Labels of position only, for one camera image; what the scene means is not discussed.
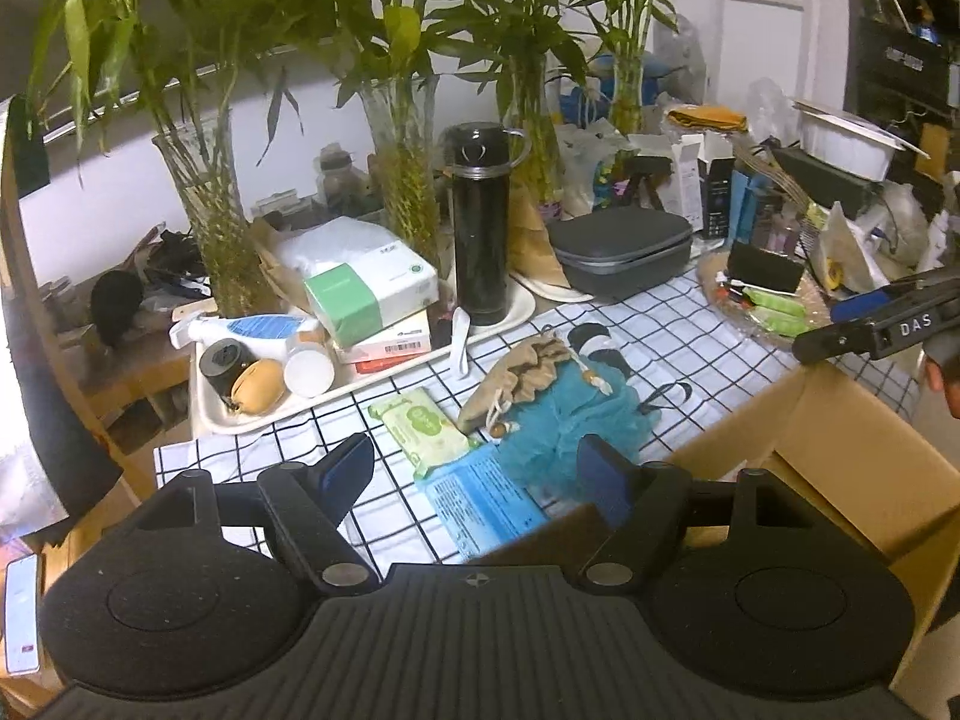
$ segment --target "white and black grid cloth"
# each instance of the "white and black grid cloth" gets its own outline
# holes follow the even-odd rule
[[[313,464],[354,433],[367,433],[376,447],[373,480],[340,526],[340,532],[381,578],[395,562],[459,562],[452,539],[426,497],[414,487],[413,466],[377,420],[367,414],[374,400],[422,386],[443,411],[456,419],[483,376],[511,344],[550,326],[561,337],[576,325],[598,322],[637,375],[630,383],[645,399],[675,381],[693,386],[679,408],[664,410],[642,461],[659,460],[704,432],[797,365],[787,352],[745,338],[707,306],[694,271],[621,303],[580,303],[533,317],[508,333],[469,348],[469,375],[458,380],[445,361],[431,362],[276,422],[262,433],[204,436],[155,452],[157,483],[184,469],[205,469],[214,483],[248,482],[281,461]],[[867,386],[907,420],[920,396],[910,375],[891,361],[869,362],[856,355],[839,367]],[[562,511],[563,505],[554,507]],[[269,555],[255,528],[224,528],[229,541]]]

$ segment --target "white spoon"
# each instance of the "white spoon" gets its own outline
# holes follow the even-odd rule
[[[463,379],[469,373],[467,360],[467,335],[470,332],[470,314],[462,308],[453,312],[453,332],[450,338],[450,370]]]

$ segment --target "gray zipper case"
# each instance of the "gray zipper case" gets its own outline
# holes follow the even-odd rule
[[[693,228],[683,217],[637,206],[557,221],[550,244],[575,290],[623,300],[683,272]]]

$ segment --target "metal screw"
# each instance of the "metal screw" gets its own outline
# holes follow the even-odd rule
[[[370,577],[370,572],[366,566],[355,562],[335,562],[326,567],[320,576],[334,587],[352,587],[363,584]]]
[[[587,579],[602,587],[618,587],[633,577],[634,572],[618,562],[598,562],[587,569]]]

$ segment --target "white spray bottle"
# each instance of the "white spray bottle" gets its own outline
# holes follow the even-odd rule
[[[191,314],[170,328],[170,343],[175,349],[182,349],[194,341],[210,346],[222,338],[233,338],[243,343],[258,359],[285,362],[287,338],[294,333],[316,330],[319,326],[320,322],[313,317],[291,317],[289,314],[261,314],[240,319]]]

